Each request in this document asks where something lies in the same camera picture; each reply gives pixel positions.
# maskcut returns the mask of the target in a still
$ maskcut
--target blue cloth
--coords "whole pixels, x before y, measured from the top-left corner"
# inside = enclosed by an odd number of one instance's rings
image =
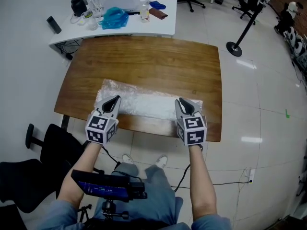
[[[122,175],[117,171],[133,176],[138,175],[138,169],[134,164],[121,163],[112,174]],[[144,183],[148,198],[134,199],[128,203],[114,201],[117,206],[116,211],[128,211],[129,220],[144,218],[147,220],[163,221],[170,225],[163,228],[163,230],[189,230],[185,223],[176,224],[180,209],[176,206],[175,192],[167,181],[164,171],[153,165],[146,169],[145,172],[147,180]],[[104,219],[104,216],[101,214],[101,207],[104,201],[102,198],[98,200],[94,218]],[[122,218],[114,218],[114,220],[125,221]],[[81,230],[83,227],[83,223],[77,222],[77,209],[66,201],[56,200],[51,204],[38,229]],[[218,215],[207,215],[197,219],[192,224],[192,230],[231,230],[231,226],[229,219]]]
[[[118,7],[110,8],[104,14],[104,19],[99,22],[102,29],[117,29],[125,27],[128,22],[129,15]]]
[[[161,4],[158,1],[153,1],[153,2],[150,2],[149,4],[150,4],[150,6],[152,6],[155,9],[158,9],[158,10],[163,10],[163,9],[166,8],[166,6],[164,4]]]

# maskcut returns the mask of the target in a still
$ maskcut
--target white tile floor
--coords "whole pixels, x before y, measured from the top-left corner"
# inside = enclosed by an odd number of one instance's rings
[[[206,142],[203,156],[215,184],[238,181],[246,167],[256,169],[254,183],[240,185],[239,199],[238,184],[216,185],[215,189],[218,213],[230,218],[236,230],[262,230],[284,215],[295,193],[306,148],[307,96],[285,42],[273,29],[277,20],[269,6],[242,41],[243,56],[236,58],[225,44],[239,38],[248,18],[241,20],[240,14],[231,10],[236,1],[225,0],[223,5],[202,1],[207,8],[193,5],[194,13],[186,3],[178,5],[174,38],[219,48],[222,139],[220,143]],[[286,109],[290,118],[286,118]],[[84,124],[74,119],[70,123],[72,134],[81,142],[85,141]],[[165,172],[173,186],[189,164],[188,150],[178,138],[120,129],[106,148],[117,158],[130,154],[141,177],[161,154],[168,155]],[[109,173],[114,166],[102,152],[96,167]],[[189,186],[189,173],[182,186]],[[179,222],[191,225],[189,190],[180,189],[177,195],[184,198]],[[95,199],[86,197],[83,204],[87,201]]]

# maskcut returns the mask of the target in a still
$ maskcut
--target person's arm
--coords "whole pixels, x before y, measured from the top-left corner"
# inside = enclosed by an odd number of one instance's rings
[[[72,179],[71,172],[72,170],[93,172],[100,149],[101,145],[96,143],[90,143],[86,147],[82,156],[65,176],[59,192],[58,200],[64,200],[71,203],[76,209],[79,208],[84,192]]]
[[[216,194],[210,179],[201,148],[189,146],[190,153],[190,197],[193,220],[217,214]]]

